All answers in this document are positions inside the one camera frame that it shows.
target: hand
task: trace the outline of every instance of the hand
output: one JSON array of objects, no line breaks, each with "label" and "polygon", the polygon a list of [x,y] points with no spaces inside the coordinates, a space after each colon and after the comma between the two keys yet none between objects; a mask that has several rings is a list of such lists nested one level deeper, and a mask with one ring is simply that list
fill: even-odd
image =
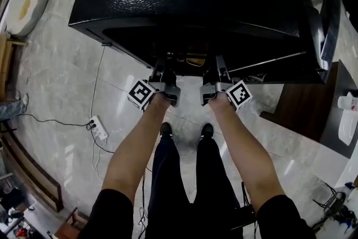
[{"label": "hand", "polygon": [[231,107],[231,104],[226,93],[218,92],[216,98],[209,100],[209,106],[216,112]]},{"label": "hand", "polygon": [[150,105],[155,105],[156,108],[167,110],[170,107],[171,101],[164,98],[163,93],[156,93],[153,96]]}]

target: black shoe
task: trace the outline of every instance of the black shoe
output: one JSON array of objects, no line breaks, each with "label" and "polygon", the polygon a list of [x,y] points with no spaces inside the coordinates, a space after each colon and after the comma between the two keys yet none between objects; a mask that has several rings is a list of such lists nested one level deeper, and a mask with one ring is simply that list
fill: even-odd
[{"label": "black shoe", "polygon": [[212,138],[214,135],[214,128],[212,124],[205,124],[201,130],[201,137],[202,138]]},{"label": "black shoe", "polygon": [[170,126],[170,123],[163,123],[161,126],[161,135],[167,135],[169,137],[171,137],[172,135],[172,127]]}]

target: white cushion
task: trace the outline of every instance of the white cushion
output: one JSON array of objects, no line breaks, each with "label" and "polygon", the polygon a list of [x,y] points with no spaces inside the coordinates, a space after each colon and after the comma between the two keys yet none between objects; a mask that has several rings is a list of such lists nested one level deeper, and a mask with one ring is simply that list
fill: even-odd
[{"label": "white cushion", "polygon": [[25,16],[20,19],[21,10],[26,0],[10,0],[9,13],[6,17],[7,31],[16,36],[26,36],[36,26],[44,13],[48,0],[31,0]]}]

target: black pants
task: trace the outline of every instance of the black pants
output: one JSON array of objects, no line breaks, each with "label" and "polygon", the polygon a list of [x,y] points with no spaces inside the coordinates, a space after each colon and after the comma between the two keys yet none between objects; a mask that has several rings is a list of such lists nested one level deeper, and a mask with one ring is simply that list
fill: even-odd
[{"label": "black pants", "polygon": [[152,191],[146,238],[202,237],[219,233],[242,238],[242,229],[231,230],[230,215],[240,204],[226,175],[218,145],[203,138],[197,148],[197,193],[189,203],[180,175],[180,158],[172,138],[163,136],[154,155]]}]

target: person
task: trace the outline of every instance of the person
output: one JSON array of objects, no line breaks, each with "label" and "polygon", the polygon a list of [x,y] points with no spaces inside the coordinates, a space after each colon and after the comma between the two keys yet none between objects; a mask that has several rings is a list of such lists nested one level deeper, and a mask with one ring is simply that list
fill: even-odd
[{"label": "person", "polygon": [[[156,94],[137,125],[114,153],[88,224],[79,238],[131,238],[135,193],[145,172],[158,132],[146,238],[243,238],[232,228],[240,208],[226,176],[213,127],[206,124],[197,147],[197,194],[186,197],[180,158],[168,123],[162,124],[170,102]],[[246,129],[227,95],[209,101],[230,155],[247,188],[262,238],[315,238],[277,178],[269,154]]]},{"label": "person", "polygon": [[11,120],[15,116],[21,115],[26,111],[29,103],[29,96],[25,94],[21,99],[20,92],[16,92],[15,101],[0,103],[0,121]]}]

